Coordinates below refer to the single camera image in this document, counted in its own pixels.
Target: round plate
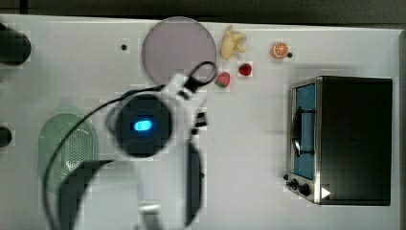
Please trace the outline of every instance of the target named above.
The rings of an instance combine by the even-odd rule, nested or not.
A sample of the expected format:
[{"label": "round plate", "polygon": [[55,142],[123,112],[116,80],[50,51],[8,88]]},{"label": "round plate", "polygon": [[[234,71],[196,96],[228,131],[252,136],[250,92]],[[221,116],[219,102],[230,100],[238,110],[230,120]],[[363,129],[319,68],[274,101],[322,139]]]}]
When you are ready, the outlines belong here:
[{"label": "round plate", "polygon": [[[212,35],[203,25],[188,17],[170,17],[149,31],[142,56],[147,74],[161,85],[169,83],[176,73],[188,75],[202,61],[215,63],[216,50]],[[212,70],[203,66],[194,77],[208,81]]]}]

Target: red fruit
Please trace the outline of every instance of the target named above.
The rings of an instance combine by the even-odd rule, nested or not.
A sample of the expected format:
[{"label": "red fruit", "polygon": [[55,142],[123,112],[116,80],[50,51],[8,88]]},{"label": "red fruit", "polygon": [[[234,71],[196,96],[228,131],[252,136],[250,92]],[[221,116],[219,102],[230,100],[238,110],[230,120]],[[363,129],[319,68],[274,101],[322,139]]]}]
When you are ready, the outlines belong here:
[{"label": "red fruit", "polygon": [[239,73],[243,76],[250,76],[252,70],[253,68],[251,67],[251,65],[247,63],[242,64],[238,68]]},{"label": "red fruit", "polygon": [[230,83],[230,74],[227,72],[221,73],[217,79],[215,80],[215,84],[218,85],[220,88],[225,88]]}]

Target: green object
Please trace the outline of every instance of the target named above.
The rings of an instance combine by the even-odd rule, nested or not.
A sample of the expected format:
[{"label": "green object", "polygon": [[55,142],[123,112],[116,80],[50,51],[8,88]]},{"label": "green object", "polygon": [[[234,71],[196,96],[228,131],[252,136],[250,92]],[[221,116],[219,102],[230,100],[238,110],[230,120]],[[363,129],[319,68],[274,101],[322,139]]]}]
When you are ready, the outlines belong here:
[{"label": "green object", "polygon": [[226,87],[223,83],[220,83],[219,81],[216,81],[215,84],[218,85],[220,88]]},{"label": "green object", "polygon": [[[51,157],[62,138],[80,120],[73,113],[61,113],[48,120],[39,133],[38,176],[42,182]],[[68,138],[51,168],[47,190],[55,194],[65,177],[83,161],[95,158],[97,138],[93,128],[84,122]]]}]

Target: microwave knob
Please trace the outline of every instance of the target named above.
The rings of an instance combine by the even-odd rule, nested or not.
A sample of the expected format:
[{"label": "microwave knob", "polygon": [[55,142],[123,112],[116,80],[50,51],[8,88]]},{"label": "microwave knob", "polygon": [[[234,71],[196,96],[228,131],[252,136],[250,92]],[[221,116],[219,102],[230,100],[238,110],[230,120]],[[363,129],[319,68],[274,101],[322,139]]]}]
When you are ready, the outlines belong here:
[{"label": "microwave knob", "polygon": [[310,195],[310,188],[308,187],[308,184],[303,184],[298,186],[299,192],[303,194],[304,196],[309,196]]},{"label": "microwave knob", "polygon": [[296,179],[292,179],[290,182],[286,182],[286,185],[289,186],[292,190],[297,190],[299,183]]}]

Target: white table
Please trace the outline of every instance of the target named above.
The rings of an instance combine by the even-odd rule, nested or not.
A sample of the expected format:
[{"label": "white table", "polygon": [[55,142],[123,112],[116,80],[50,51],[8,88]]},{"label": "white table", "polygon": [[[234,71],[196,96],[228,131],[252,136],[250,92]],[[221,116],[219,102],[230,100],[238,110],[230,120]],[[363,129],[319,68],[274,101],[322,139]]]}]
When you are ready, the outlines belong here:
[{"label": "white table", "polygon": [[[0,229],[45,229],[36,172],[38,134],[59,106],[82,113],[117,97],[146,78],[141,46],[158,21],[0,15],[0,22],[32,41],[30,61],[0,66],[0,123],[14,133],[0,149]],[[203,23],[220,44],[229,24]],[[204,207],[191,229],[398,229],[399,130],[397,30],[234,24],[247,34],[246,53],[224,61],[230,88],[210,85],[209,126],[198,140],[207,182]],[[286,41],[294,57],[271,61],[274,41]],[[122,51],[126,44],[129,49]],[[253,61],[254,76],[237,78],[237,62]],[[288,192],[287,92],[291,83],[320,75],[393,78],[394,154],[390,207],[314,206]],[[100,158],[115,157],[106,134],[105,109],[91,119]]]}]

